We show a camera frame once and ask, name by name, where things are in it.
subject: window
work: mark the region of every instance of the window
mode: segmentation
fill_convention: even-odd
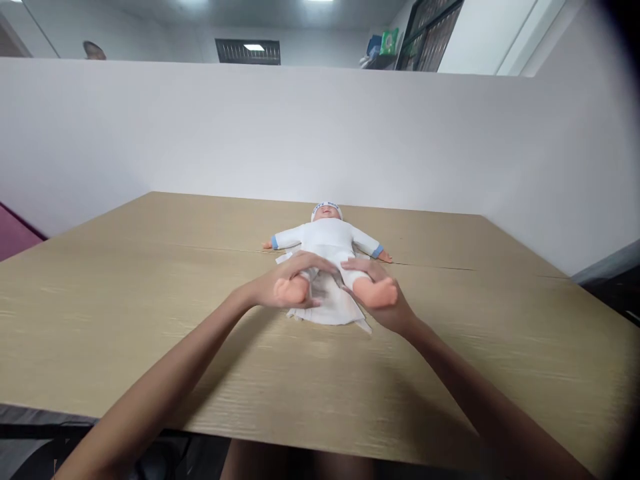
[[[396,70],[438,71],[464,0],[418,0]]]
[[[280,42],[274,40],[216,39],[220,63],[280,65]]]

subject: pink chair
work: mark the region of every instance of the pink chair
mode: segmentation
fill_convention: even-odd
[[[0,261],[42,243],[44,239],[0,204]]]

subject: doll face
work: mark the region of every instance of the doll face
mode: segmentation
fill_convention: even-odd
[[[313,221],[320,220],[321,218],[340,219],[340,214],[338,213],[337,209],[330,207],[328,205],[325,205],[324,207],[318,208],[318,211],[315,213],[315,217],[313,218]]]

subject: white onesie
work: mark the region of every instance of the white onesie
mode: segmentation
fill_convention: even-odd
[[[340,262],[355,257],[353,244],[373,258],[378,258],[383,247],[380,242],[372,239],[363,231],[358,230],[352,224],[340,219],[319,219],[305,223],[291,230],[276,233],[271,238],[274,250],[294,247],[301,244],[301,250],[310,251],[329,260],[334,264],[345,285],[352,289],[353,282],[368,275],[361,271],[344,270]],[[300,274],[312,281],[318,273],[318,269],[309,269]]]

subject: doll foot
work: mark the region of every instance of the doll foot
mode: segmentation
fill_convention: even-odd
[[[353,282],[353,292],[367,308],[388,307],[395,305],[398,300],[398,289],[392,278],[385,278],[377,283],[368,278],[358,278]]]
[[[273,294],[286,303],[302,303],[307,298],[309,282],[300,275],[291,280],[278,279],[273,286]]]

